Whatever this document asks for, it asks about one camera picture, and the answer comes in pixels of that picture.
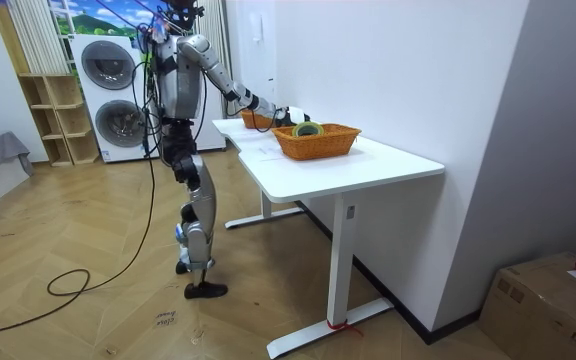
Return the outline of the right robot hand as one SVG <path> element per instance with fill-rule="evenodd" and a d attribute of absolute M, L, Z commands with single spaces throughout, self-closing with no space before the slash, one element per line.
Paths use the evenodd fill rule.
<path fill-rule="evenodd" d="M 273 115 L 273 119 L 276 127 L 291 127 L 297 126 L 303 122 L 309 122 L 310 116 L 301 108 L 287 106 L 277 108 Z"/>

